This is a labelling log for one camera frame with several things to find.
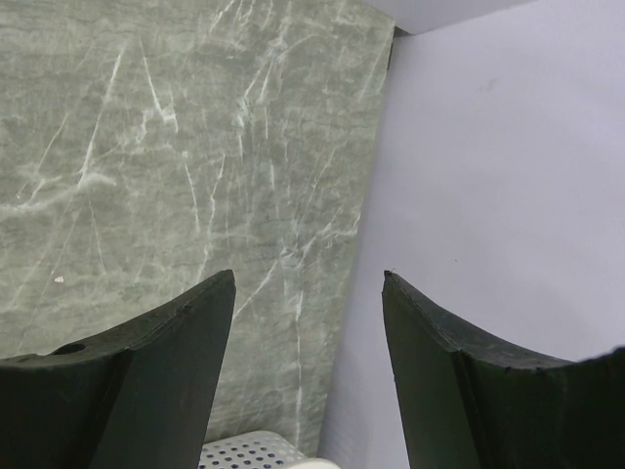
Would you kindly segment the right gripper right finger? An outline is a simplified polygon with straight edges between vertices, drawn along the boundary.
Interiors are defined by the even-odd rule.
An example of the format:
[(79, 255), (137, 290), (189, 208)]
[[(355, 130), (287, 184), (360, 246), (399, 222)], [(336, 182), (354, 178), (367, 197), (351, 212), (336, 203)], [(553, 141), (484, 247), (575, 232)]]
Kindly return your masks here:
[(624, 352), (581, 362), (505, 341), (393, 272), (382, 292), (413, 468), (620, 468)]

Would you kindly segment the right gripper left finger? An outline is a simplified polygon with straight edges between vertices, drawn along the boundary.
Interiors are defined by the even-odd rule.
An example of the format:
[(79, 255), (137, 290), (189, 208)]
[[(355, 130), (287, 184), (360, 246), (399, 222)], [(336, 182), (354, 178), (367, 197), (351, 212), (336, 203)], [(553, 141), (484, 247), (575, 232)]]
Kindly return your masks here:
[(48, 355), (1, 362), (5, 468), (194, 468), (235, 302), (232, 271)]

